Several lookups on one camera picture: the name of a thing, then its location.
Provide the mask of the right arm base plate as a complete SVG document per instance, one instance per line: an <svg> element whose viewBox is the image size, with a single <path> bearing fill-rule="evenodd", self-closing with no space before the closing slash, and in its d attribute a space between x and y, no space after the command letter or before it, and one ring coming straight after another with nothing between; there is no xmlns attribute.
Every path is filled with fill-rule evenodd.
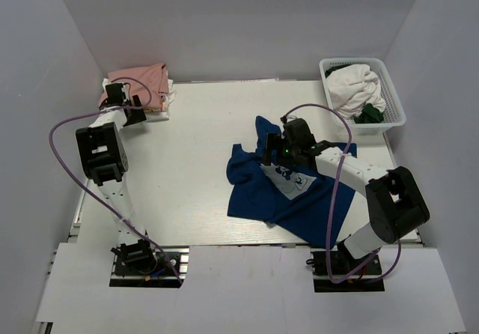
<svg viewBox="0 0 479 334"><path fill-rule="evenodd" d="M332 250L330 256L332 275L335 279L345 276L364 261L349 261L337 250ZM329 279L325 251L311 252L311 257L306 260L305 265L312 270L315 293L373 293L385 290L382 279L374 281L376 277L382 275L378 255L339 284L334 284Z"/></svg>

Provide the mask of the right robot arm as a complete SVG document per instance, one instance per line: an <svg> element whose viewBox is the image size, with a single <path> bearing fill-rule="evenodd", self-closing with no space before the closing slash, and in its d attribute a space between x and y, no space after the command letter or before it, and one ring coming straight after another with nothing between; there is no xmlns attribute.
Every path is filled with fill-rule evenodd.
<svg viewBox="0 0 479 334"><path fill-rule="evenodd" d="M305 120L284 124L281 134L266 134L263 164L286 168L306 167L333 177L367 200L369 221L342 240L335 251L326 251L326 270L332 274L332 258L348 276L360 271L386 244L400 241L430 219L426 202L405 167L385 169L351 156L332 142L314 138Z"/></svg>

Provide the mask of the blue t shirt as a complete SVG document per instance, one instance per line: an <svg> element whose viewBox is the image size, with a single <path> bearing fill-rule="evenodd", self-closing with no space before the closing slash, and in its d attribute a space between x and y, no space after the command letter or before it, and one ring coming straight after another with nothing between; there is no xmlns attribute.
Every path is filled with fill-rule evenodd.
<svg viewBox="0 0 479 334"><path fill-rule="evenodd" d="M281 129L261 116L255 118L255 129L255 152L240 144L232 147L226 175L234 187L227 215L276 225L312 246L325 247L334 178L308 168L265 166L266 135Z"/></svg>

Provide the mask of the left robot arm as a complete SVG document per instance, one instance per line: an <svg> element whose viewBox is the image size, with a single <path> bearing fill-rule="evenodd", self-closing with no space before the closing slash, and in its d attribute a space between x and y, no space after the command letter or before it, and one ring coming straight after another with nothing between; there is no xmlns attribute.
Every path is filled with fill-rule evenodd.
<svg viewBox="0 0 479 334"><path fill-rule="evenodd" d="M147 231L135 223L135 208L126 183L129 162L119 134L124 127L146 121L139 96L129 93L130 84L105 86L106 98L100 103L104 112L91 125L76 131L76 142L83 172L115 210L117 245L113 253L126 267L148 274L156 269L158 255L146 240Z"/></svg>

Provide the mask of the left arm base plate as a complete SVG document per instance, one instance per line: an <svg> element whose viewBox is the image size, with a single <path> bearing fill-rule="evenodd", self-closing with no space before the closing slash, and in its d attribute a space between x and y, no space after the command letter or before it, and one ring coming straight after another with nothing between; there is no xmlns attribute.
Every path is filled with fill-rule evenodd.
<svg viewBox="0 0 479 334"><path fill-rule="evenodd" d="M189 263L189 248L166 249L170 264L165 262L164 255L156 251L156 260L150 269L137 270L127 266L124 261L114 256L109 286L112 288L180 288L171 265L184 280L186 278Z"/></svg>

